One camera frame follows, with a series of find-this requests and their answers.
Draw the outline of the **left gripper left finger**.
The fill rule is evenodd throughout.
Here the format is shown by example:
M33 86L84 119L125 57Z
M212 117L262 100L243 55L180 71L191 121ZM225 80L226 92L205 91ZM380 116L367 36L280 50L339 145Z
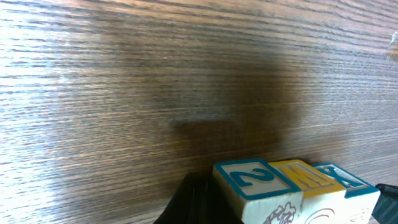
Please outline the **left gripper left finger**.
M154 224L243 224L211 175L188 173Z

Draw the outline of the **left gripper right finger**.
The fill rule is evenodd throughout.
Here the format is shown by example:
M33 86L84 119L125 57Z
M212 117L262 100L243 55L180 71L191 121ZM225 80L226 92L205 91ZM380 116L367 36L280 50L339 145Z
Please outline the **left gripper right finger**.
M374 207L372 216L379 224L398 224L397 208L397 186L387 184L377 184L380 196Z

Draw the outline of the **white block yellow X side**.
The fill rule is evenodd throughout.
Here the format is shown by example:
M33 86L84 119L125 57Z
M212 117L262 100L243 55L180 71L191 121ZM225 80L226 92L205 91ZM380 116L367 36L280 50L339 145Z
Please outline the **white block yellow X side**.
M345 187L345 199L339 223L367 224L380 196L380 190L333 163L313 165Z

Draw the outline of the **white block red picture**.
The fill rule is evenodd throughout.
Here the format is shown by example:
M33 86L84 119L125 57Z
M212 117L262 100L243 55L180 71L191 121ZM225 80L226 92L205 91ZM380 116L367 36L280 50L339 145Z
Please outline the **white block red picture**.
M303 191L263 159L218 162L213 177L245 224L294 223Z

